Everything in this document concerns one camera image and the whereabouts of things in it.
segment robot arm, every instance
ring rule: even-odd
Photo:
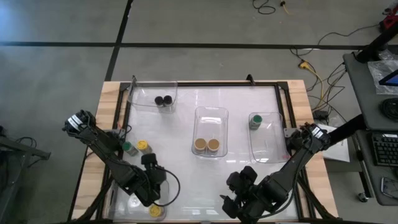
[[[146,207],[160,199],[160,185],[166,180],[166,173],[157,165],[155,154],[141,157],[145,171],[120,160],[115,152],[121,150],[121,140],[97,127],[95,117],[88,111],[81,110],[68,118],[62,130],[90,147],[109,167],[113,179],[125,193],[134,193]]]
[[[264,211],[276,214],[288,199],[294,188],[300,170],[318,151],[328,149],[329,135],[315,124],[306,123],[301,131],[295,131],[287,139],[287,147],[296,153],[286,162],[280,171],[267,175],[259,184],[254,184],[256,172],[246,166],[240,173],[232,173],[226,183],[236,197],[224,199],[223,210],[231,217],[238,217],[242,223],[256,223]]]

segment small jar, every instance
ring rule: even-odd
[[[152,148],[148,145],[148,142],[145,140],[140,140],[137,142],[137,149],[140,150],[143,154],[152,153]]]
[[[262,117],[258,114],[254,115],[249,122],[249,129],[257,130],[260,128]]]
[[[173,98],[169,95],[163,97],[164,106],[170,106],[173,104]]]
[[[154,218],[159,218],[164,214],[164,207],[157,206],[155,204],[149,207],[149,215]]]
[[[207,150],[209,154],[217,154],[219,148],[220,142],[217,139],[210,139],[210,141],[207,143]]]
[[[163,107],[163,97],[161,96],[156,96],[155,98],[155,104],[158,107]]]
[[[195,147],[195,152],[197,154],[204,154],[207,148],[207,142],[202,138],[198,138],[193,143],[193,146]]]
[[[128,153],[130,156],[135,156],[138,154],[138,150],[134,146],[132,146],[132,144],[128,141],[123,143],[122,149],[124,152]]]

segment monitor screen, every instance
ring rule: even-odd
[[[398,69],[379,81],[380,85],[398,86]]]
[[[390,84],[398,84],[398,75],[386,80],[386,83],[390,83]]]

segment yellow cable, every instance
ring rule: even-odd
[[[286,3],[283,4],[284,10],[285,10],[286,14],[290,15],[290,13],[288,12],[288,10],[287,10],[287,8],[286,8],[285,5],[286,5]]]
[[[337,84],[337,82],[338,82],[338,78],[337,78],[336,80],[334,80],[333,83],[331,83],[331,85],[328,87],[328,89],[326,90],[326,92],[325,92],[325,94],[324,94],[325,96],[327,95],[327,93],[328,93],[329,91],[331,91],[331,89],[333,88],[334,85]],[[316,110],[316,109],[318,109],[318,108],[320,108],[320,107],[321,107],[320,104],[318,104],[316,107],[314,107],[313,110]]]
[[[284,9],[285,9],[285,12],[288,14],[288,15],[290,15],[290,13],[288,12],[288,10],[286,9],[286,6],[284,5]]]
[[[313,73],[317,78],[319,78],[320,82],[321,82],[321,99],[318,102],[318,104],[314,107],[314,109],[316,109],[317,107],[320,106],[322,100],[323,100],[323,82],[322,82],[322,78],[315,72],[313,71],[310,67],[306,66],[305,67],[308,71],[310,71],[311,73]]]

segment gray floor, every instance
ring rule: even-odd
[[[276,6],[279,1],[271,0]],[[390,1],[289,1],[286,15],[259,15],[249,0],[135,0],[123,42],[208,42],[240,44],[316,44],[332,31],[349,33],[377,24]],[[126,0],[0,0],[0,41],[114,42]],[[349,37],[330,36],[323,44],[361,45],[377,37],[377,28]],[[346,50],[314,50],[305,59],[326,78]],[[72,202],[84,145],[61,131],[79,109],[96,111],[112,48],[0,47],[0,124],[17,138],[32,136],[51,159],[26,173],[12,222],[65,221]],[[313,75],[297,68],[288,50],[121,48],[113,81],[303,79]],[[346,118],[359,114],[348,76],[346,89],[331,104]],[[317,86],[309,95],[319,96]],[[376,200],[359,203],[363,191],[358,163],[326,162],[339,214],[347,220],[394,223],[394,207]]]

